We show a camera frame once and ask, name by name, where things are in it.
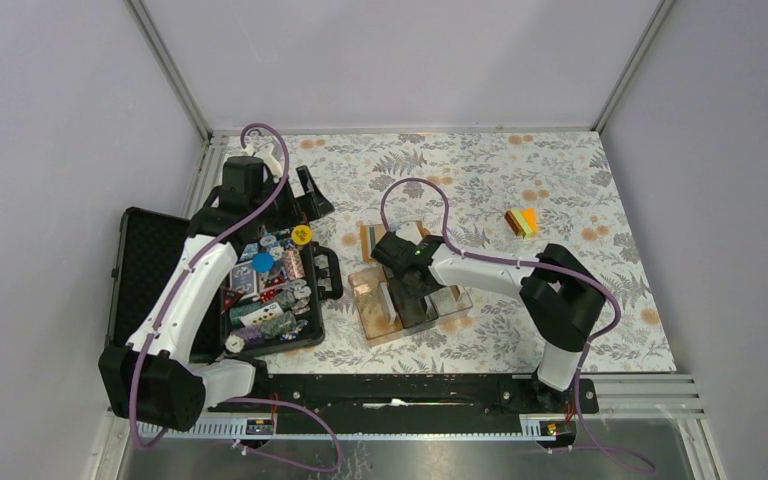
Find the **tan leather card holder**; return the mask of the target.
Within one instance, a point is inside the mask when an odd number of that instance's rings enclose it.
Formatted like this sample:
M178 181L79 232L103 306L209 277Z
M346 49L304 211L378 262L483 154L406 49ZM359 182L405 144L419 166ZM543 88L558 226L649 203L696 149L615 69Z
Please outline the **tan leather card holder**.
M394 250L405 242L419 244L430 231L420 220L393 224L388 230L383 224L360 226L361 257L367 263L375 263L373 252L383 242L383 249Z

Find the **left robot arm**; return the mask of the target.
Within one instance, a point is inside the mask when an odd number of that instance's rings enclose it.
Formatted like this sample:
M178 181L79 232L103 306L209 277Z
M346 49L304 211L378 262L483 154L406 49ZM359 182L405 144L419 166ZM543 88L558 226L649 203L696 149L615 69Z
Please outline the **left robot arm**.
M140 422L186 431L202 411L235 400L256 411L269 401L263 363L236 357L193 358L201 325L219 303L233 264L260 228L278 230L318 220L334 207L305 166L296 169L304 193L293 195L287 169L267 156L237 156L178 242L175 267L153 308L128 338L114 337L99 358L113 412Z

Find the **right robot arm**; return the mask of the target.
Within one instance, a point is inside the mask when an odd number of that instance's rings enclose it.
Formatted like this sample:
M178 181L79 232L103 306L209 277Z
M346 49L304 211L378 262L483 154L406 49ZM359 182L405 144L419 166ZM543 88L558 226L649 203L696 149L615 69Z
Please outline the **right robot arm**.
M550 243L534 260L464 252L441 236L413 243L386 233L371 256L420 298L448 286L522 301L544 340L535 402L557 412L573 398L573 379L609 292L565 247Z

